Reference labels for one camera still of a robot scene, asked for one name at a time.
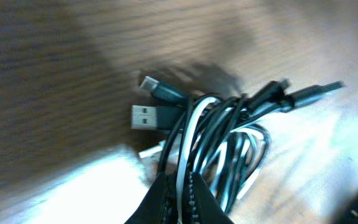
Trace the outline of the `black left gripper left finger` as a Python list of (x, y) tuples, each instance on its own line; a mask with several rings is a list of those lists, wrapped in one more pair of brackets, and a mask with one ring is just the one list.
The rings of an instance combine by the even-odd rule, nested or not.
[(175, 174), (160, 172), (125, 224), (177, 224)]

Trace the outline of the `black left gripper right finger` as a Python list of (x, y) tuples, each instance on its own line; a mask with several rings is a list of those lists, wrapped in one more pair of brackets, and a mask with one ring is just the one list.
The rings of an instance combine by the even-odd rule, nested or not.
[(181, 202), (184, 224), (233, 224), (197, 172), (186, 176)]

